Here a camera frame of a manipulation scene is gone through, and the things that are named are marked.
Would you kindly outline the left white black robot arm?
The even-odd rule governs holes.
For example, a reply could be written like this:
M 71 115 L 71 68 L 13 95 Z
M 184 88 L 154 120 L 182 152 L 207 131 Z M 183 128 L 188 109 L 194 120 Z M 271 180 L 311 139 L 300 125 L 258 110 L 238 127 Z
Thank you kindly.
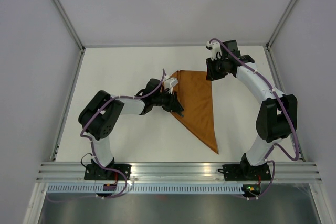
M 97 92 L 78 118 L 82 126 L 81 137 L 88 137 L 94 147 L 91 163 L 85 166 L 86 179 L 108 180 L 120 175 L 114 172 L 116 167 L 109 140 L 119 116 L 145 115 L 155 106 L 183 115 L 184 109 L 173 90 L 177 84 L 177 78 L 165 76 L 162 80 L 150 79 L 146 87 L 133 97 L 113 96 L 103 90 Z

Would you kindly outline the orange-brown cloth napkin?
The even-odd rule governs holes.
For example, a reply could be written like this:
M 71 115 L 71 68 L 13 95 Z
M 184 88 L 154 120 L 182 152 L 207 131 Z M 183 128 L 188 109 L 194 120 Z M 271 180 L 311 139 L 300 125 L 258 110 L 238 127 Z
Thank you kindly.
M 182 116 L 172 115 L 196 138 L 216 154 L 219 153 L 214 129 L 212 83 L 206 79 L 207 72 L 178 70 L 171 77 L 178 80 L 173 87 L 184 111 Z

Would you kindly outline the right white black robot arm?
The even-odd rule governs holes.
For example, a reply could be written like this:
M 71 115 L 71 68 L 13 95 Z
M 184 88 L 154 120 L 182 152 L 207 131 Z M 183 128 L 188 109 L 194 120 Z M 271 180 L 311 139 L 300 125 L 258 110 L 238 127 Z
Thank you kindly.
M 238 165 L 223 166 L 221 173 L 226 181 L 270 180 L 267 158 L 283 139 L 293 136 L 295 155 L 289 158 L 292 161 L 299 158 L 297 98 L 275 88 L 257 69 L 254 59 L 240 53 L 235 40 L 221 42 L 213 38 L 207 42 L 206 48 L 212 53 L 206 59 L 206 79 L 215 81 L 231 74 L 248 88 L 260 105 L 256 120 L 257 137 L 252 147 L 243 154 Z

